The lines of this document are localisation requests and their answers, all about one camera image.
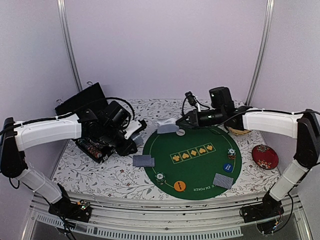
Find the white dealer button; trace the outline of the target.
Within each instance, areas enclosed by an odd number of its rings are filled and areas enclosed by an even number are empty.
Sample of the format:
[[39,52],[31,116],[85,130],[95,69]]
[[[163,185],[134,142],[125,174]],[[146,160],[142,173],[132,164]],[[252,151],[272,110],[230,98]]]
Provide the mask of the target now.
[[185,132],[185,130],[183,130],[183,129],[179,129],[179,130],[176,132],[176,134],[177,134],[178,136],[182,137],[182,136],[184,136],[184,135],[186,134],[186,132]]

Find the grey card stack holder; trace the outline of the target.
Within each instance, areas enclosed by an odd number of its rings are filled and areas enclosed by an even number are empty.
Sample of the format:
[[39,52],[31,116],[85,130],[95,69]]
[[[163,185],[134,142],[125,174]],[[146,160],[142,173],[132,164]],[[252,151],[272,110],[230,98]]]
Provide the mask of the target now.
[[138,147],[144,145],[144,140],[141,134],[134,134],[131,136],[131,138]]

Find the blue backed playing card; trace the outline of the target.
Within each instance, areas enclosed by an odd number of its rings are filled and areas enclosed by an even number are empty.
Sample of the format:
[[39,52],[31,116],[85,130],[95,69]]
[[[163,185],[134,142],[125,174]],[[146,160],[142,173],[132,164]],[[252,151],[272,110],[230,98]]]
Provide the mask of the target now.
[[155,159],[153,157],[150,159],[150,167],[155,167]]

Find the multicolour poker chip stack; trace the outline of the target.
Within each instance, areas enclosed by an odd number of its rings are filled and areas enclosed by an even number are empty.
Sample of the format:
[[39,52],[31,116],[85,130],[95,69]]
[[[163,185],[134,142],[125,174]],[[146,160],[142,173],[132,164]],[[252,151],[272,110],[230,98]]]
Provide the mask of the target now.
[[227,157],[231,160],[234,160],[236,158],[236,150],[234,148],[229,148],[227,150]]

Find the blue small blind button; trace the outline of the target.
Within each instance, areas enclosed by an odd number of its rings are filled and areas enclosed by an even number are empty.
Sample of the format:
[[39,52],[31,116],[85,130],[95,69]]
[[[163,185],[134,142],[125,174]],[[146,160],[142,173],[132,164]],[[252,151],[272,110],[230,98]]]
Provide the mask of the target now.
[[227,173],[232,173],[234,169],[234,166],[231,163],[225,163],[223,165],[223,170]]

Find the orange big blind button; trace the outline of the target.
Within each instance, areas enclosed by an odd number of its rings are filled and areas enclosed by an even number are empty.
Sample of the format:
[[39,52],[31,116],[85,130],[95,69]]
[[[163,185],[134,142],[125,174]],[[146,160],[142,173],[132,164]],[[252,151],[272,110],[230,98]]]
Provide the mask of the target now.
[[176,181],[173,187],[177,192],[184,192],[187,188],[186,183],[183,182],[182,180]]

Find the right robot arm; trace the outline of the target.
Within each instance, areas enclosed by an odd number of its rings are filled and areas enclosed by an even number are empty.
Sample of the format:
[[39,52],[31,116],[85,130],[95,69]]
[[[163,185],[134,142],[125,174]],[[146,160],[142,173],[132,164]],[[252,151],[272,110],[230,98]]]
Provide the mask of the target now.
[[320,157],[319,114],[312,109],[301,112],[285,112],[255,108],[235,107],[228,87],[221,86],[209,90],[211,107],[201,109],[201,104],[190,91],[185,93],[185,101],[194,110],[182,112],[176,121],[179,127],[191,129],[215,128],[221,125],[240,131],[262,131],[291,137],[297,140],[292,162],[279,180],[264,196],[258,213],[269,218],[278,210],[278,202],[292,190],[308,172],[318,165]]

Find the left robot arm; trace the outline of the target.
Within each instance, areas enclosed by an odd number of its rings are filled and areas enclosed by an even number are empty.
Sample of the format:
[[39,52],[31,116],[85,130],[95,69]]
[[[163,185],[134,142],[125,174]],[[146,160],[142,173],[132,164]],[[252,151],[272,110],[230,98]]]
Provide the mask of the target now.
[[42,195],[63,217],[70,217],[75,210],[65,189],[28,165],[25,150],[61,140],[88,138],[106,145],[108,156],[136,153],[138,149],[132,135],[139,134],[147,124],[136,120],[135,112],[127,111],[119,101],[112,97],[111,103],[96,112],[87,103],[54,117],[17,122],[8,117],[0,132],[0,172]]

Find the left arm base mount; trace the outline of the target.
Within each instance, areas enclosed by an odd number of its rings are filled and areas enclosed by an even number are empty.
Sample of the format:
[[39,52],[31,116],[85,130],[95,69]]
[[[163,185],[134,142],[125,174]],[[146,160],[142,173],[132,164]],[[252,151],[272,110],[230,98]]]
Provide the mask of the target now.
[[63,219],[70,219],[88,223],[92,214],[91,203],[86,200],[71,202],[68,198],[62,198],[49,205],[48,212]]

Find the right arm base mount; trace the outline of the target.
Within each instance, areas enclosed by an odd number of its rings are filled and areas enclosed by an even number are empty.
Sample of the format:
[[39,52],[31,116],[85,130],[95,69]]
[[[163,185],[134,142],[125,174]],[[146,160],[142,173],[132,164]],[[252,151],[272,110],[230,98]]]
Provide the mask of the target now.
[[239,215],[245,223],[256,222],[280,216],[284,213],[281,201],[276,203],[262,202],[259,204],[246,204],[239,210]]

